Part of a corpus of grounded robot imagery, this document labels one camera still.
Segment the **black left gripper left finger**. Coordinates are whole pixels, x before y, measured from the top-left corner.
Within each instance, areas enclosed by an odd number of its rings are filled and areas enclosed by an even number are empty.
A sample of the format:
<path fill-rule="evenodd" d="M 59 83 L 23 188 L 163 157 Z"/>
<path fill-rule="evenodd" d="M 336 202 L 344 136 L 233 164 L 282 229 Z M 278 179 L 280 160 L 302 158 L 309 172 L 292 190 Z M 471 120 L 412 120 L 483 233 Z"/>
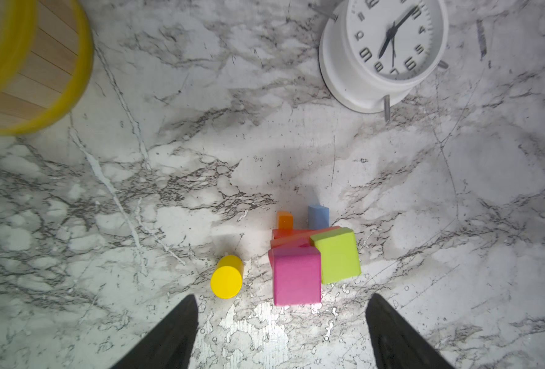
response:
<path fill-rule="evenodd" d="M 198 305 L 188 295 L 112 368 L 188 368 L 198 330 Z"/>

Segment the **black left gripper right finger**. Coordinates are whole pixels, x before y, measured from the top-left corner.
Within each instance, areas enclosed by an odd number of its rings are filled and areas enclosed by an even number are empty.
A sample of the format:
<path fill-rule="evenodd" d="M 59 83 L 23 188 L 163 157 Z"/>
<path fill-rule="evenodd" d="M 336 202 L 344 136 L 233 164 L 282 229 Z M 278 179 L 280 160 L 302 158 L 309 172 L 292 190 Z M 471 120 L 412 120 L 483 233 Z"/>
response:
<path fill-rule="evenodd" d="M 366 322 L 378 368 L 453 369 L 381 295 L 372 295 Z"/>

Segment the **yellow wood cylinder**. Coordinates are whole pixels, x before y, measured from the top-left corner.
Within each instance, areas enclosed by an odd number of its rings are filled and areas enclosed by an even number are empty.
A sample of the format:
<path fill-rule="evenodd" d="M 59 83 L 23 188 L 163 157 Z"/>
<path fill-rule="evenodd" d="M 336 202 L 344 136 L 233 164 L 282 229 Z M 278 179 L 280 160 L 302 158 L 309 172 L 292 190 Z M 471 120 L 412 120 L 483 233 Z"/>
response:
<path fill-rule="evenodd" d="M 216 297 L 221 299 L 234 298 L 241 291 L 244 265 L 235 255 L 222 258 L 211 277 L 210 286 Z"/>

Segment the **lime green wood cube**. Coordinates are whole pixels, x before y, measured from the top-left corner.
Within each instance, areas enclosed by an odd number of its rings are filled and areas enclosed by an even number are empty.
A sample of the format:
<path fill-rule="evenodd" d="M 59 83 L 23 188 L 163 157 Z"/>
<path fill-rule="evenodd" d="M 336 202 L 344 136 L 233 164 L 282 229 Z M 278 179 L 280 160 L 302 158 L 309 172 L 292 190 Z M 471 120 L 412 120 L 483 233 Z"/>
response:
<path fill-rule="evenodd" d="M 362 273 L 355 233 L 337 228 L 312 235 L 310 244 L 321 254 L 322 284 L 332 284 Z"/>

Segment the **magenta wood cube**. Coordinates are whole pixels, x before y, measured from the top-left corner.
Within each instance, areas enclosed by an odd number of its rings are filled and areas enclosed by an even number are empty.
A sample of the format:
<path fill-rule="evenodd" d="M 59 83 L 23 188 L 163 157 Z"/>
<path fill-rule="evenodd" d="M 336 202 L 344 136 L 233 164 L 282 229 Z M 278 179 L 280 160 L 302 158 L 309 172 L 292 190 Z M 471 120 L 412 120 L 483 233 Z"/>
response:
<path fill-rule="evenodd" d="M 275 248 L 269 261 L 275 306 L 321 302 L 321 254 L 316 248 Z"/>

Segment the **orange-red wood block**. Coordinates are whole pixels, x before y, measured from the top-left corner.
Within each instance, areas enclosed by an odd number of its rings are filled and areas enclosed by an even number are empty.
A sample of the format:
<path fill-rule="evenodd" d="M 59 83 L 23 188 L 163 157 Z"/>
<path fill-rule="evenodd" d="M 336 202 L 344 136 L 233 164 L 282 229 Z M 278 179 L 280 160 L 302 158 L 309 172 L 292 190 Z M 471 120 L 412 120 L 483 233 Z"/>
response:
<path fill-rule="evenodd" d="M 330 227 L 330 228 L 326 228 L 326 229 L 316 230 L 315 235 L 325 233 L 325 232 L 335 231 L 337 229 L 339 229 L 339 226 L 334 226 L 334 227 Z M 277 248 L 277 247 L 280 247 L 280 246 L 282 246 L 284 244 L 287 244 L 287 243 L 290 243 L 290 242 L 298 241 L 298 240 L 301 240 L 301 239 L 309 239 L 311 236 L 313 236 L 313 235 L 310 235 L 308 238 L 299 238 L 299 239 L 295 239 L 295 240 L 287 241 L 287 242 L 282 242 L 282 241 L 278 242 L 278 241 L 271 240 L 270 241 L 270 247 L 271 248 Z"/>

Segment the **light blue wood block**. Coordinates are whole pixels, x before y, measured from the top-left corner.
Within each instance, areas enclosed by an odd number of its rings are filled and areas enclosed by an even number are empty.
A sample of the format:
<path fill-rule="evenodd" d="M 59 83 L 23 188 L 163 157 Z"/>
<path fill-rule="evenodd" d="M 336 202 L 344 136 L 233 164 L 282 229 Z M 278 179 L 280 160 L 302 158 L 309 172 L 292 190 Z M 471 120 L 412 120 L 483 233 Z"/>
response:
<path fill-rule="evenodd" d="M 308 226 L 311 230 L 321 230 L 330 227 L 329 209 L 322 205 L 308 207 Z"/>

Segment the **red wood block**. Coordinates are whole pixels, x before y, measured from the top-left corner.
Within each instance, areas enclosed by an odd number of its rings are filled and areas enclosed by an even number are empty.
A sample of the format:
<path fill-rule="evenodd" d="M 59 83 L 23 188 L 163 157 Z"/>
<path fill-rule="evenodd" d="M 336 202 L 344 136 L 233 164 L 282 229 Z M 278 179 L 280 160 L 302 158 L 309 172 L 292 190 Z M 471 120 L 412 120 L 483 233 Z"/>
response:
<path fill-rule="evenodd" d="M 272 231 L 272 240 L 278 242 L 287 242 L 299 238 L 308 238 L 315 235 L 316 230 L 295 230 L 295 229 L 274 229 Z"/>

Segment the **orange wood bar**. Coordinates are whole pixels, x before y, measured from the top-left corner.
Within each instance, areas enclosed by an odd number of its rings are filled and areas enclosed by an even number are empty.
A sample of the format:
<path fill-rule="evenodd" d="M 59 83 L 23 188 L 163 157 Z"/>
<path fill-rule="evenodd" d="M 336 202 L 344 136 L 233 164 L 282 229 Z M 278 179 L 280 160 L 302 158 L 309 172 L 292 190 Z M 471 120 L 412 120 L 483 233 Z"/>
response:
<path fill-rule="evenodd" d="M 292 230 L 294 226 L 294 217 L 291 212 L 277 212 L 277 228 L 279 230 Z"/>

